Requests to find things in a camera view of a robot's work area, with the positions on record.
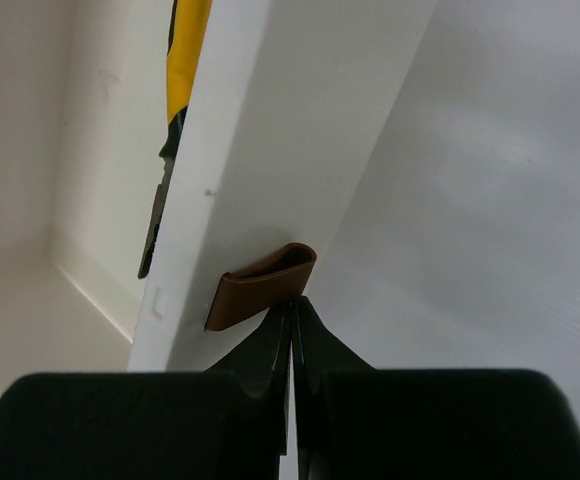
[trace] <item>white wall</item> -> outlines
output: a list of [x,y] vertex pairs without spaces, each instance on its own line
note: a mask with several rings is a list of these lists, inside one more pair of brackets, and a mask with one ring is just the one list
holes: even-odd
[[163,173],[171,9],[172,0],[81,0],[71,52],[52,257],[129,338]]
[[580,420],[580,2],[439,2],[309,294],[374,365],[530,367]]
[[0,0],[0,269],[47,248],[72,0]]

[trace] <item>yellow object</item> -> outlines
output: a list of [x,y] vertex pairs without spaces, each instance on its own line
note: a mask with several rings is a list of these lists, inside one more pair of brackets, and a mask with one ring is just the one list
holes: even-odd
[[166,82],[168,123],[188,106],[212,0],[178,0],[173,12]]

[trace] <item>brown tab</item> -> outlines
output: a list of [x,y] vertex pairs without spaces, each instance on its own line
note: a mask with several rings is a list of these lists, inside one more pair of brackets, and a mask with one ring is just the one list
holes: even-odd
[[317,254],[309,246],[289,243],[252,265],[224,273],[206,330],[225,330],[276,303],[299,298],[316,261]]

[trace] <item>brown leather strap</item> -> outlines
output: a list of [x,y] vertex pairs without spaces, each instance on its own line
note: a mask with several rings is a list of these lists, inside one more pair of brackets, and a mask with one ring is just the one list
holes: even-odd
[[289,243],[252,265],[224,273],[206,330],[225,330],[276,303],[301,297],[316,261],[312,248]]

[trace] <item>white surface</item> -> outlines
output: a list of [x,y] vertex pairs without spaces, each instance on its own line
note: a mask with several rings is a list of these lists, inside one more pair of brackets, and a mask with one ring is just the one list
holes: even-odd
[[210,361],[222,273],[289,241],[327,249],[434,4],[214,2],[131,368]]
[[172,0],[81,0],[71,50],[52,258],[127,338],[167,134]]
[[127,366],[170,8],[0,0],[0,392],[27,373]]
[[124,371],[130,348],[50,262],[0,275],[0,394],[29,373]]
[[309,292],[383,367],[530,367],[580,421],[580,2],[439,3]]
[[0,0],[0,270],[47,249],[73,6]]

